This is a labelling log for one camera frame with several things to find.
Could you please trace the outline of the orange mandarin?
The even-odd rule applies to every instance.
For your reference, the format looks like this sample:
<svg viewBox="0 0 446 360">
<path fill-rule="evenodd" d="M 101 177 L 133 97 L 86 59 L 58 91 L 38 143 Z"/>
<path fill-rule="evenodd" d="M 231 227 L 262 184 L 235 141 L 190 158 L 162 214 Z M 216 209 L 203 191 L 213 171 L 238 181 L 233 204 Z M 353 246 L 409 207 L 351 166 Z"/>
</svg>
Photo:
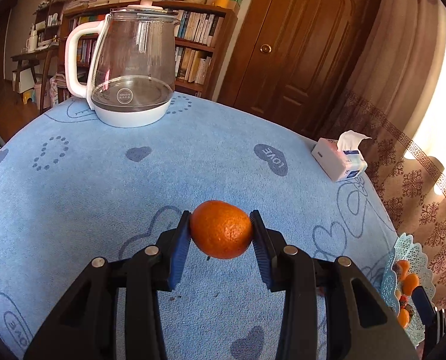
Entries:
<svg viewBox="0 0 446 360">
<path fill-rule="evenodd" d="M 193 242 L 207 256 L 232 259 L 248 249 L 253 230 L 247 213 L 222 201 L 206 201 L 190 216 Z"/>
</svg>

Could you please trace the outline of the small orange in basket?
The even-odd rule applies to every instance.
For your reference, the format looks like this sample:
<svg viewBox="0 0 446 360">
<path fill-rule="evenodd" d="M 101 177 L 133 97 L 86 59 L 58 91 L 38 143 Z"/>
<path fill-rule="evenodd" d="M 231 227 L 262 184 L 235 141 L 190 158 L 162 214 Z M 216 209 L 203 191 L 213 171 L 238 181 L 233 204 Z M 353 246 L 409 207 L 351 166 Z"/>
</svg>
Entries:
<svg viewBox="0 0 446 360">
<path fill-rule="evenodd" d="M 398 282 L 404 281 L 406 279 L 406 277 L 408 276 L 410 267 L 411 267 L 411 264 L 408 260 L 399 260 L 393 264 L 392 270 L 396 274 L 396 278 L 397 278 Z"/>
<path fill-rule="evenodd" d="M 401 290 L 402 294 L 405 296 L 412 295 L 412 292 L 416 287 L 420 285 L 420 278 L 416 273 L 410 273 L 408 274 L 405 279 L 403 280 Z"/>
<path fill-rule="evenodd" d="M 411 322 L 411 315 L 406 308 L 401 308 L 397 317 L 399 325 L 405 329 Z"/>
</svg>

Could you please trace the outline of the light blue love tablecloth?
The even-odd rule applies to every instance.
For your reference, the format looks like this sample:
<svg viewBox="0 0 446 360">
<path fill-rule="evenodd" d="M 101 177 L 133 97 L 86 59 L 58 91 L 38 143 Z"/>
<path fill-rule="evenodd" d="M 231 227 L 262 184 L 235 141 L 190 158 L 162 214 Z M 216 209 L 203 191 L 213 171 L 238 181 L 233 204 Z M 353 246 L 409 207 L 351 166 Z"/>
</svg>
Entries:
<svg viewBox="0 0 446 360">
<path fill-rule="evenodd" d="M 333 182 L 313 147 L 184 94 L 138 128 L 105 125 L 78 98 L 48 111 L 0 150 L 1 339 L 22 357 L 92 258 L 129 258 L 209 200 L 258 211 L 314 258 L 350 257 L 379 287 L 391 219 L 366 175 Z"/>
</svg>

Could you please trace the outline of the white tissue pack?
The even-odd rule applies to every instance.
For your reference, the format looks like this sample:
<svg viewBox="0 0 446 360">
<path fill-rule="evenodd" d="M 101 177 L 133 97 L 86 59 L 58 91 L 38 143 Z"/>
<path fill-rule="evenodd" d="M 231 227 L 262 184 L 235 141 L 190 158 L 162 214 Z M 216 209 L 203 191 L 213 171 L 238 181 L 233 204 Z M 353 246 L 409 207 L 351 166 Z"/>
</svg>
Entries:
<svg viewBox="0 0 446 360">
<path fill-rule="evenodd" d="M 337 182 L 350 180 L 367 169 L 359 146 L 370 137 L 348 130 L 337 140 L 321 137 L 312 150 L 312 156 L 320 164 L 330 180 Z"/>
</svg>

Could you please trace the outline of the beige patterned curtain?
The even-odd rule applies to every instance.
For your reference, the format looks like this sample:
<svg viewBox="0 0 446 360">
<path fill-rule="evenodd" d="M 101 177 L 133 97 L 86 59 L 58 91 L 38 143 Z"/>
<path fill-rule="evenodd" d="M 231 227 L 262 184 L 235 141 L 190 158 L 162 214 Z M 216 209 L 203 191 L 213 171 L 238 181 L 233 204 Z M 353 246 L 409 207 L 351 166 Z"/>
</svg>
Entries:
<svg viewBox="0 0 446 360">
<path fill-rule="evenodd" d="M 434 303 L 446 310 L 446 8 L 382 0 L 322 131 L 366 136 L 361 151 L 394 229 L 429 259 Z"/>
</svg>

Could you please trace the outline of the wooden side desk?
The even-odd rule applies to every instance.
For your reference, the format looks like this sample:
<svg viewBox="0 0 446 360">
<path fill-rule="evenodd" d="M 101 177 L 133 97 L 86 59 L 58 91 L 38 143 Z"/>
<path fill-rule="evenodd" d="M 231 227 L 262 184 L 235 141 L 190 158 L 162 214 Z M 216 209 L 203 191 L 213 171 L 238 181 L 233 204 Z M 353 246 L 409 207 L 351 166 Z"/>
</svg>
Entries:
<svg viewBox="0 0 446 360">
<path fill-rule="evenodd" d="M 42 115 L 49 109 L 49 106 L 44 105 L 46 94 L 46 84 L 49 82 L 49 66 L 53 57 L 58 56 L 58 46 L 48 46 L 45 49 L 37 49 L 29 53 L 12 55 L 11 61 L 17 63 L 15 73 L 15 88 L 14 90 L 20 93 L 20 76 L 21 72 L 30 70 L 31 77 L 34 83 L 37 83 L 37 78 L 41 77 L 40 83 L 40 99 L 37 103 L 39 115 Z"/>
</svg>

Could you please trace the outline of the brown wooden door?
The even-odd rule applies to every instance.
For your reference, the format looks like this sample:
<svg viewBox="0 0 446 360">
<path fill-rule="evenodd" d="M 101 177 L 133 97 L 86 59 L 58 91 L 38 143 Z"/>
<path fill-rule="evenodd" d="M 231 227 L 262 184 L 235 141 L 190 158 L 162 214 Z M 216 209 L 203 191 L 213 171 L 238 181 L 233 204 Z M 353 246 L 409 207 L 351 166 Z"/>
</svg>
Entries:
<svg viewBox="0 0 446 360">
<path fill-rule="evenodd" d="M 317 139 L 381 0 L 250 0 L 218 101 Z"/>
</svg>

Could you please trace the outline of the wooden bookshelf with books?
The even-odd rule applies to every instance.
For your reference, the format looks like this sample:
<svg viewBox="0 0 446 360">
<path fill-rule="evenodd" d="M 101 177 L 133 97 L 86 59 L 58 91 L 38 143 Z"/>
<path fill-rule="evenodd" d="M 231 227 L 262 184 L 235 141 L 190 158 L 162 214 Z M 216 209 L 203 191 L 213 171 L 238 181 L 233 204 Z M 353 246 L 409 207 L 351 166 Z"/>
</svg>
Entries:
<svg viewBox="0 0 446 360">
<path fill-rule="evenodd" d="M 91 7 L 81 4 L 59 15 L 61 24 L 51 36 L 44 50 L 58 58 L 58 70 L 63 70 L 64 47 L 69 33 L 78 25 L 99 21 L 129 2 L 117 2 Z M 175 29 L 176 89 L 202 98 L 212 98 L 216 81 L 226 55 L 230 38 L 237 22 L 237 15 L 230 9 L 184 1 L 159 1 L 157 6 L 175 11 L 181 21 Z"/>
</svg>

